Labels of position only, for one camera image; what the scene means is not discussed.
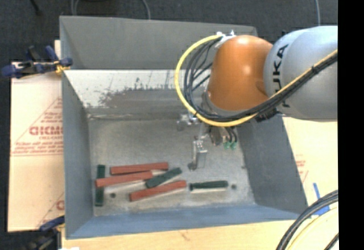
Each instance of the red stick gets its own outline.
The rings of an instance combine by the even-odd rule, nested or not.
[[[135,165],[124,165],[124,166],[112,166],[110,168],[110,174],[125,174],[143,172],[149,170],[168,170],[167,162],[157,162],[148,164],[135,164]]]
[[[186,180],[180,180],[171,182],[170,184],[164,184],[156,187],[152,187],[150,189],[143,189],[139,191],[135,191],[129,194],[129,200],[131,202],[137,201],[142,198],[151,197],[153,195],[158,195],[162,193],[167,193],[172,190],[185,188],[187,186]]]
[[[123,184],[125,182],[148,180],[153,177],[152,171],[139,172],[133,174],[124,174],[121,176],[111,176],[105,178],[98,178],[95,180],[96,188],[102,188],[103,186],[109,186],[114,184]]]

